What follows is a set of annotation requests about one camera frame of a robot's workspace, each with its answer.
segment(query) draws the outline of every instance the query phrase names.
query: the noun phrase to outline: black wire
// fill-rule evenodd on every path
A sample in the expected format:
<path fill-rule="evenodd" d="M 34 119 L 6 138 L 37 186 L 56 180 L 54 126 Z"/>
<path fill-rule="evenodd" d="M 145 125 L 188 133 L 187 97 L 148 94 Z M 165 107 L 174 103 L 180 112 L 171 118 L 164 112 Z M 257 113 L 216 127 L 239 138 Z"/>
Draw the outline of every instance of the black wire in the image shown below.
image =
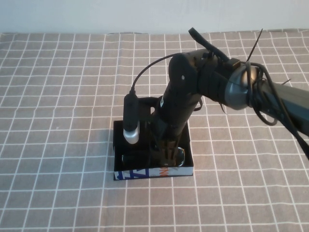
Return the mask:
<path fill-rule="evenodd" d="M 257 42 L 259 41 L 259 39 L 260 39 L 260 37 L 261 37 L 262 31 L 263 31 L 263 28 L 261 29 L 260 34 L 259 34 L 259 36 L 257 37 L 257 39 L 256 39 L 256 41 L 255 41 L 255 44 L 254 44 L 254 46 L 253 46 L 253 48 L 252 48 L 252 50 L 251 50 L 251 52 L 250 52 L 250 54 L 249 54 L 249 56 L 248 56 L 248 58 L 247 58 L 247 61 L 250 60 L 250 57 L 251 57 L 251 55 L 252 55 L 252 53 L 253 53 L 253 51 L 254 51 L 256 45 L 257 45 Z"/>
<path fill-rule="evenodd" d="M 158 62 L 160 62 L 160 61 L 163 61 L 163 60 L 165 60 L 165 59 L 167 59 L 167 58 L 173 57 L 173 56 L 178 55 L 178 54 L 180 54 L 180 53 L 175 53 L 175 54 L 168 55 L 168 56 L 166 56 L 166 57 L 162 57 L 162 58 L 157 59 L 156 61 L 152 62 L 151 64 L 149 64 L 146 68 L 144 68 L 144 69 L 136 76 L 136 78 L 135 78 L 135 80 L 134 80 L 134 82 L 133 82 L 133 84 L 132 84 L 131 90 L 134 90 L 135 84 L 136 84 L 137 80 L 139 79 L 139 77 L 140 77 L 147 69 L 149 69 L 151 66 L 153 66 L 154 64 L 156 64 L 156 63 L 158 63 Z"/>
<path fill-rule="evenodd" d="M 285 84 L 288 83 L 290 80 L 291 80 L 291 79 L 289 79 L 289 80 L 283 82 L 282 85 L 285 85 Z"/>
<path fill-rule="evenodd" d="M 200 99 L 198 102 L 199 102 L 199 107 L 195 108 L 194 111 L 199 111 L 203 107 L 203 100 Z"/>
<path fill-rule="evenodd" d="M 259 116 L 259 118 L 265 122 L 268 125 L 274 125 L 274 123 L 276 124 L 276 120 L 273 123 L 268 122 L 260 113 L 259 109 L 257 108 L 256 102 L 253 99 L 253 92 L 252 92 L 252 85 L 251 85 L 251 65 L 256 66 L 260 69 L 260 72 L 263 72 L 265 74 L 265 77 L 267 79 L 267 83 L 272 91 L 272 94 L 278 104 L 279 107 L 279 112 L 274 111 L 274 114 L 276 116 L 276 118 L 286 127 L 286 129 L 297 139 L 299 145 L 301 146 L 301 148 L 303 149 L 306 157 L 309 159 L 309 145 L 305 142 L 305 140 L 299 135 L 296 127 L 294 126 L 291 118 L 289 117 L 289 114 L 286 110 L 286 107 L 284 105 L 284 103 L 282 102 L 282 100 L 280 99 L 280 97 L 278 96 L 278 93 L 274 87 L 274 84 L 270 78 L 270 75 L 266 69 L 265 66 L 258 64 L 258 63 L 250 63 L 250 62 L 246 62 L 246 71 L 247 71 L 247 80 L 248 80 L 248 93 L 249 93 L 249 100 L 252 104 L 252 107 L 254 109 L 254 111 L 257 113 L 257 115 Z M 270 103 L 267 101 L 267 99 L 265 98 L 265 96 L 263 95 L 261 89 L 260 89 L 260 84 L 263 81 L 263 78 L 261 78 L 261 75 L 259 75 L 258 79 L 255 81 L 255 84 L 257 84 L 258 87 L 258 94 L 262 97 L 262 99 L 265 101 L 266 104 L 268 104 L 270 106 Z"/>
<path fill-rule="evenodd" d="M 251 103 L 251 106 L 252 106 L 254 112 L 255 112 L 256 115 L 257 115 L 265 124 L 267 124 L 268 126 L 274 126 L 274 125 L 276 125 L 277 122 L 278 122 L 276 119 L 274 119 L 273 122 L 269 122 L 269 121 L 267 121 L 266 118 L 264 118 L 264 117 L 262 116 L 261 112 L 260 112 L 259 109 L 258 109 L 257 103 L 255 102 L 254 97 L 253 97 L 253 89 L 252 89 L 252 86 L 253 86 L 254 84 L 257 84 L 257 86 L 258 86 L 258 92 L 260 93 L 261 97 L 263 98 L 263 100 L 264 100 L 265 102 L 268 102 L 268 101 L 266 100 L 266 98 L 264 97 L 262 91 L 260 91 L 261 81 L 263 80 L 263 72 L 260 71 L 260 72 L 259 72 L 259 75 L 258 75 L 258 78 L 257 78 L 257 80 L 255 81 L 255 83 L 251 83 L 251 63 L 250 63 L 249 61 L 246 62 L 246 71 L 247 71 L 247 82 L 248 82 L 248 93 L 249 93 L 249 96 L 248 96 L 248 97 L 249 97 L 249 101 L 250 101 L 250 103 Z"/>
<path fill-rule="evenodd" d="M 221 106 L 221 109 L 222 109 L 223 113 L 225 113 L 225 114 L 227 115 L 227 113 L 226 113 L 225 110 L 223 109 L 222 103 L 219 103 L 219 105 Z"/>

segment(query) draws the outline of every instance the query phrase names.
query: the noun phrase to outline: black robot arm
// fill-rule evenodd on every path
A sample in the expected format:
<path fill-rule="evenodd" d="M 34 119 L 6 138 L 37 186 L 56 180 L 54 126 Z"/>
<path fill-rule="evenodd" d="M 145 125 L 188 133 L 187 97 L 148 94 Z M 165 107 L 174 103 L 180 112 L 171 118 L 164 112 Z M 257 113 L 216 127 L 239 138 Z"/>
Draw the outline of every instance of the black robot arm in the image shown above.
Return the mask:
<path fill-rule="evenodd" d="M 189 33 L 205 49 L 165 57 L 172 57 L 169 84 L 162 97 L 152 100 L 151 106 L 155 110 L 147 116 L 149 139 L 154 141 L 153 150 L 164 154 L 158 159 L 158 165 L 175 166 L 179 138 L 202 96 L 235 110 L 252 107 L 268 125 L 280 121 L 295 136 L 309 158 L 309 146 L 298 134 L 300 131 L 309 136 L 309 92 L 273 83 L 261 64 L 228 58 L 196 30 L 190 29 Z M 140 129 L 137 113 L 140 101 L 134 90 L 137 79 L 124 102 L 124 138 L 131 144 L 138 141 Z M 261 112 L 275 121 L 268 122 Z"/>

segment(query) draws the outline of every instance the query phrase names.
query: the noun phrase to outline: black box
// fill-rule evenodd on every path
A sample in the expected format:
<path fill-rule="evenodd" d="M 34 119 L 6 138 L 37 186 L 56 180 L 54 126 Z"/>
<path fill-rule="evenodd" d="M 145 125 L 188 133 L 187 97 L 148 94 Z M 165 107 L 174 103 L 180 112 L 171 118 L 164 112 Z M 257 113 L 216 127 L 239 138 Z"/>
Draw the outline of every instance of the black box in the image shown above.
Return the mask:
<path fill-rule="evenodd" d="M 129 144 L 123 136 L 123 122 L 114 121 L 113 123 L 113 148 L 114 148 L 114 180 L 124 179 L 143 179 L 169 176 L 189 176 L 193 175 L 193 159 L 190 146 L 190 135 L 188 124 L 183 129 L 179 147 L 184 149 L 184 163 L 181 167 L 158 167 L 148 166 L 139 169 L 126 169 L 122 163 L 122 155 L 136 150 L 144 150 L 147 155 L 149 142 L 147 141 L 146 131 L 140 128 L 140 139 L 135 145 Z"/>

